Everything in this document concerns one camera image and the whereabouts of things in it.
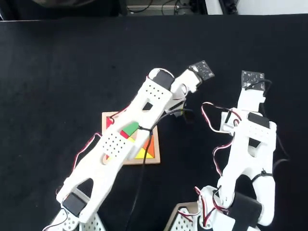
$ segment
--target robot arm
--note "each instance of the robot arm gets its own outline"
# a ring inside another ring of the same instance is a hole
[[[228,164],[215,188],[206,186],[202,195],[207,209],[214,208],[213,200],[221,206],[209,217],[214,230],[258,230],[257,223],[268,226],[274,217],[275,181],[272,177],[273,152],[276,147],[276,124],[258,113],[263,103],[264,83],[246,89],[253,82],[264,78],[262,73],[242,72],[242,91],[238,108],[232,108],[240,116],[223,112],[221,131],[229,131],[233,136]],[[241,175],[252,181],[257,199],[235,192],[235,184]]]
[[[149,129],[163,112],[183,108],[187,93],[195,92],[204,80],[214,76],[205,61],[190,68],[192,70],[186,70],[178,78],[174,78],[167,70],[153,69],[130,105],[64,181],[56,199],[78,222],[87,223],[98,211],[124,160],[136,156],[149,137]],[[147,103],[152,107],[149,111],[143,111]],[[145,128],[138,132],[134,143],[120,135],[122,128],[132,122],[138,122],[140,127]],[[111,157],[107,162],[103,161],[106,155]],[[91,198],[77,189],[87,179],[93,180]]]

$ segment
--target white wall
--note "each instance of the white wall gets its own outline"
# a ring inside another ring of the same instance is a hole
[[[208,14],[222,14],[218,0],[205,0]],[[239,0],[239,14],[308,13],[308,0]]]

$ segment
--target orange triangle piece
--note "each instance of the orange triangle piece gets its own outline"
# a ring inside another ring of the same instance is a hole
[[[143,146],[144,149],[146,149],[148,142],[149,142],[149,140],[147,140],[144,143],[144,146]],[[148,150],[148,154],[151,155],[153,158],[155,158],[155,149],[154,149],[154,139],[153,139],[153,137],[151,138],[151,144],[150,144],[150,147],[149,147],[149,150]]]

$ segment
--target black circuit board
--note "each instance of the black circuit board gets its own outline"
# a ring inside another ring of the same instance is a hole
[[[258,80],[264,79],[264,73],[242,71],[242,88],[248,87],[250,84],[257,82]],[[252,86],[252,89],[265,91],[265,83],[259,83]]]
[[[194,69],[194,70],[197,69],[198,76],[202,79],[202,81],[206,81],[209,78],[212,78],[215,76],[204,60],[196,64],[190,65],[189,68]]]

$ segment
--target black table surface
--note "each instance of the black table surface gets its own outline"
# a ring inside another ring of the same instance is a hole
[[[274,173],[274,221],[261,228],[304,226],[307,43],[308,15],[1,23],[2,229],[41,230],[47,225],[59,210],[55,190],[69,176],[76,152],[101,130],[101,112],[124,108],[151,69],[163,67],[177,76],[203,59],[216,76],[188,96],[187,108],[196,112],[194,124],[172,116],[159,124],[161,164],[146,166],[131,230],[162,230],[177,203],[196,200],[195,185],[216,185],[211,153],[230,137],[208,128],[200,105],[236,106],[241,70],[263,72],[273,81],[265,108],[291,156]],[[219,120],[219,114],[212,118],[214,124]],[[274,158],[281,157],[277,148]],[[219,153],[219,164],[227,158],[228,151]],[[108,230],[123,230],[140,169],[124,166],[119,171],[99,210]]]

